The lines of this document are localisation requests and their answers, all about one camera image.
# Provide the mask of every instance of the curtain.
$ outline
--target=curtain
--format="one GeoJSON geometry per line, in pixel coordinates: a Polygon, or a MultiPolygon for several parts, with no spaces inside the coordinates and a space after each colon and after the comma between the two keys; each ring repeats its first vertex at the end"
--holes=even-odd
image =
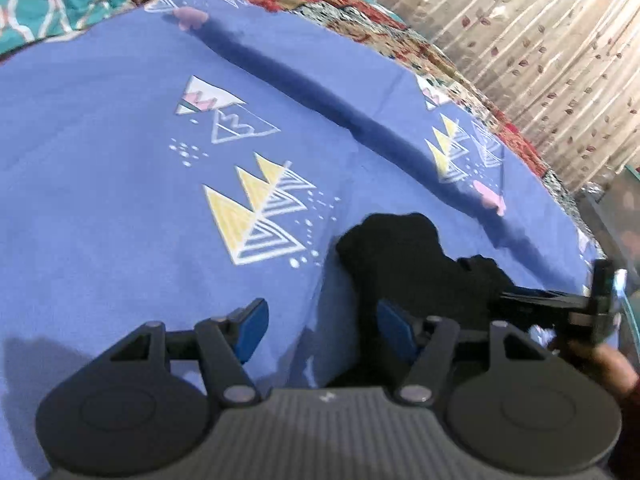
{"type": "Polygon", "coordinates": [[[572,191],[640,145],[640,0],[376,0],[442,49],[572,191]]]}

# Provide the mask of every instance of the round black pad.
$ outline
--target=round black pad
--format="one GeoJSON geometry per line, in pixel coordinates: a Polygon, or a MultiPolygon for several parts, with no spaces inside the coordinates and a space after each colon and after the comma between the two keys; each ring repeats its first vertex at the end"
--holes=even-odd
{"type": "Polygon", "coordinates": [[[36,414],[53,465],[100,477],[157,470],[203,439],[209,409],[193,385],[162,365],[122,362],[85,368],[60,384],[36,414]]]}
{"type": "Polygon", "coordinates": [[[560,359],[510,361],[462,384],[450,428],[478,458],[531,476],[574,473],[603,458],[620,434],[620,409],[560,359]]]}

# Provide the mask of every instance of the hand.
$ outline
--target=hand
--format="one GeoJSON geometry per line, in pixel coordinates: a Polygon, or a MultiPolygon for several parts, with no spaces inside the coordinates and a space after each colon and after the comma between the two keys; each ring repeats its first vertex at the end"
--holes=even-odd
{"type": "Polygon", "coordinates": [[[571,353],[587,361],[586,374],[617,400],[625,399],[640,380],[626,357],[605,343],[592,347],[569,341],[568,348],[571,353]]]}

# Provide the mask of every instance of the bed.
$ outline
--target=bed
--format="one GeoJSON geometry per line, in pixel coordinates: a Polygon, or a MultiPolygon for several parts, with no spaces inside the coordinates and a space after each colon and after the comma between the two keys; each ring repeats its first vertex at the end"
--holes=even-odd
{"type": "MultiPolygon", "coordinates": [[[[39,400],[136,326],[266,298],[264,392],[356,359],[335,241],[418,211],[447,255],[582,294],[593,242],[427,79],[246,0],[153,0],[0,67],[0,478],[40,477],[39,400]]],[[[176,373],[196,381],[194,370],[176,373]]]]}

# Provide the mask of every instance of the triangle pattern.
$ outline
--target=triangle pattern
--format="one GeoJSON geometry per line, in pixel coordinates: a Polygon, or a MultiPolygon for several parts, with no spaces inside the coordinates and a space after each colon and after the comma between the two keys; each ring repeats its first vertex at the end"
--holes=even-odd
{"type": "Polygon", "coordinates": [[[280,177],[280,181],[277,185],[278,189],[281,190],[289,190],[289,189],[315,189],[311,182],[305,180],[297,173],[294,173],[289,168],[287,168],[282,176],[280,177]]]}
{"type": "Polygon", "coordinates": [[[241,123],[238,114],[225,114],[222,110],[216,110],[213,133],[211,135],[211,142],[213,144],[241,139],[243,137],[264,137],[280,131],[280,129],[273,126],[273,124],[268,123],[242,107],[240,108],[252,116],[251,122],[254,124],[241,123]],[[255,127],[258,127],[260,131],[256,132],[255,127]]]}
{"type": "Polygon", "coordinates": [[[486,138],[481,136],[481,139],[476,139],[475,137],[471,137],[476,148],[478,149],[478,155],[480,155],[480,159],[482,160],[482,164],[486,168],[497,168],[502,164],[502,159],[496,155],[494,155],[484,144],[486,138]]]}
{"type": "Polygon", "coordinates": [[[251,207],[256,212],[261,211],[269,198],[271,186],[242,168],[236,166],[236,171],[238,171],[238,177],[242,182],[244,192],[249,198],[251,207]]]}
{"type": "Polygon", "coordinates": [[[451,138],[447,137],[435,126],[433,126],[433,133],[436,135],[436,140],[440,145],[440,149],[442,150],[442,153],[444,154],[444,156],[449,158],[449,153],[451,152],[451,143],[452,143],[451,138]]]}
{"type": "Polygon", "coordinates": [[[258,162],[258,167],[260,167],[260,171],[267,179],[267,182],[272,185],[277,184],[287,168],[276,164],[275,162],[271,162],[257,153],[254,153],[254,155],[255,160],[258,162]]]}
{"type": "Polygon", "coordinates": [[[466,149],[462,144],[459,144],[455,140],[452,140],[450,137],[447,137],[440,130],[433,128],[433,133],[436,135],[436,140],[442,149],[442,153],[449,159],[453,160],[454,158],[458,158],[459,156],[466,155],[469,150],[466,149]]]}
{"type": "Polygon", "coordinates": [[[260,218],[253,225],[252,232],[242,249],[238,251],[234,263],[236,265],[252,264],[305,249],[303,244],[279,225],[267,218],[260,218]]]}
{"type": "Polygon", "coordinates": [[[428,140],[426,142],[429,149],[431,150],[431,153],[433,153],[433,158],[436,163],[438,177],[441,184],[451,184],[452,182],[456,182],[469,176],[468,173],[465,173],[465,171],[462,171],[459,167],[457,167],[450,159],[448,159],[444,155],[444,153],[442,153],[428,140]]]}
{"type": "Polygon", "coordinates": [[[447,132],[447,135],[450,139],[460,141],[469,138],[469,136],[466,134],[466,131],[460,127],[460,124],[457,120],[454,122],[443,114],[440,114],[440,117],[442,118],[445,131],[447,132]]]}
{"type": "Polygon", "coordinates": [[[264,205],[262,214],[267,217],[305,210],[306,206],[299,199],[290,195],[286,191],[274,189],[269,200],[264,205]]]}
{"type": "Polygon", "coordinates": [[[426,101],[427,108],[429,110],[433,110],[437,106],[440,106],[444,103],[448,103],[449,101],[451,101],[451,98],[445,92],[433,86],[424,77],[416,74],[415,78],[418,81],[418,86],[420,87],[420,91],[422,92],[422,95],[424,95],[426,98],[429,98],[434,103],[434,105],[431,105],[433,106],[433,108],[430,108],[431,103],[426,101]]]}
{"type": "Polygon", "coordinates": [[[496,152],[502,147],[498,139],[496,139],[495,136],[487,129],[475,123],[473,123],[473,126],[476,132],[476,136],[478,137],[478,141],[490,152],[496,152]]]}
{"type": "Polygon", "coordinates": [[[244,236],[254,222],[255,214],[208,186],[204,186],[204,190],[226,249],[235,260],[244,243],[244,236]]]}
{"type": "Polygon", "coordinates": [[[497,168],[502,164],[502,160],[496,157],[488,149],[484,148],[484,153],[481,155],[482,163],[486,168],[497,168]]]}
{"type": "Polygon", "coordinates": [[[177,7],[173,0],[153,0],[145,5],[145,10],[146,12],[168,12],[177,7]]]}
{"type": "Polygon", "coordinates": [[[206,81],[192,75],[175,113],[182,115],[209,112],[233,104],[244,104],[244,101],[226,90],[210,85],[206,81]]]}
{"type": "Polygon", "coordinates": [[[265,238],[270,238],[271,232],[263,229],[259,225],[254,224],[254,230],[251,231],[251,234],[246,239],[247,242],[255,242],[257,240],[264,240],[265,238]]]}
{"type": "Polygon", "coordinates": [[[443,177],[449,171],[449,160],[438,148],[436,148],[433,144],[431,144],[428,140],[426,141],[431,153],[433,153],[433,159],[436,163],[436,168],[438,170],[438,176],[443,177]]]}

